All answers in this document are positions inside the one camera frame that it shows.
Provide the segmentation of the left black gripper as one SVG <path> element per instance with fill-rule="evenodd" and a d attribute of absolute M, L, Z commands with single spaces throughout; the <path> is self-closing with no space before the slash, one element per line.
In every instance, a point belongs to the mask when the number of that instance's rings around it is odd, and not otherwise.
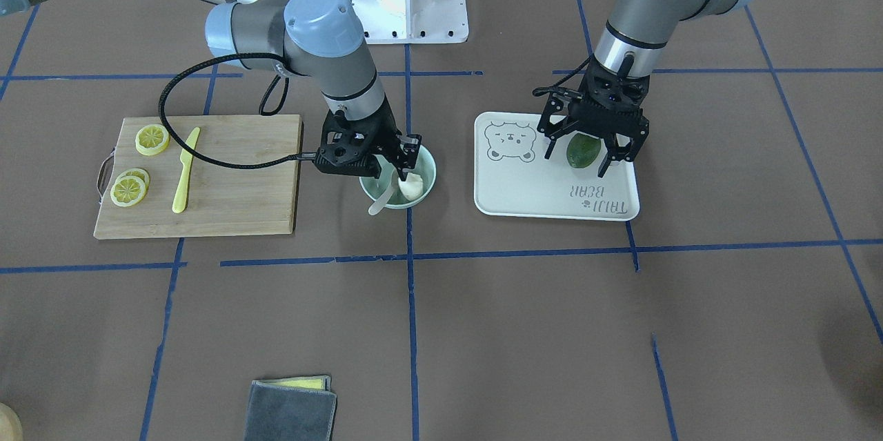
<path fill-rule="evenodd" d="M 548 93 L 537 126 L 538 132 L 548 139 L 544 158 L 551 157 L 562 136 L 581 132 L 603 139 L 606 154 L 598 168 L 599 179 L 612 162 L 634 161 L 649 136 L 649 120 L 642 110 L 649 86 L 649 76 L 620 77 L 596 58 L 588 59 L 577 89 L 580 99 L 572 101 L 560 92 Z M 628 137 L 627 145 L 619 145 L 618 134 Z"/>

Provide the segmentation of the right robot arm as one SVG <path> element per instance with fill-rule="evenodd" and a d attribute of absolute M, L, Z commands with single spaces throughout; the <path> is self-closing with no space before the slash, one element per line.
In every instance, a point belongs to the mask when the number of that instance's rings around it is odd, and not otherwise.
<path fill-rule="evenodd" d="M 45 1 L 2 0 L 2 14 Z M 351 0 L 200 1 L 212 4 L 205 23 L 212 58 L 167 83 L 158 102 L 164 127 L 170 127 L 171 90 L 209 66 L 267 70 L 275 79 L 312 77 L 328 113 L 318 151 L 298 154 L 297 161 L 311 161 L 322 173 L 373 179 L 381 177 L 381 159 L 400 179 L 415 170 L 421 137 L 398 130 Z"/>

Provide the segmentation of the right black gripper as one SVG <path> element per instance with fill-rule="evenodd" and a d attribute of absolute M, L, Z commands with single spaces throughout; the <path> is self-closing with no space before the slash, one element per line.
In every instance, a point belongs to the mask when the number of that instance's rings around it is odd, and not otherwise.
<path fill-rule="evenodd" d="M 379 177 L 381 155 L 394 165 L 398 179 L 404 182 L 417 165 L 422 136 L 401 135 L 387 101 L 360 120 L 347 120 L 343 111 L 329 110 L 322 132 L 313 160 L 321 173 Z"/>

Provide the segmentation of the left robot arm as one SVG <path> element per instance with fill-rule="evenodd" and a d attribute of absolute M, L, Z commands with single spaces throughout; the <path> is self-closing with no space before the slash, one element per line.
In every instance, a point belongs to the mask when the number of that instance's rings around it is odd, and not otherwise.
<path fill-rule="evenodd" d="M 678 23 L 726 14 L 751 1 L 616 0 L 593 53 L 581 64 L 578 88 L 556 82 L 533 91 L 537 97 L 548 95 L 538 123 L 549 140 L 546 154 L 559 139 L 578 132 L 604 142 L 599 177 L 614 161 L 634 161 L 650 132 L 642 110 L 650 76 Z"/>

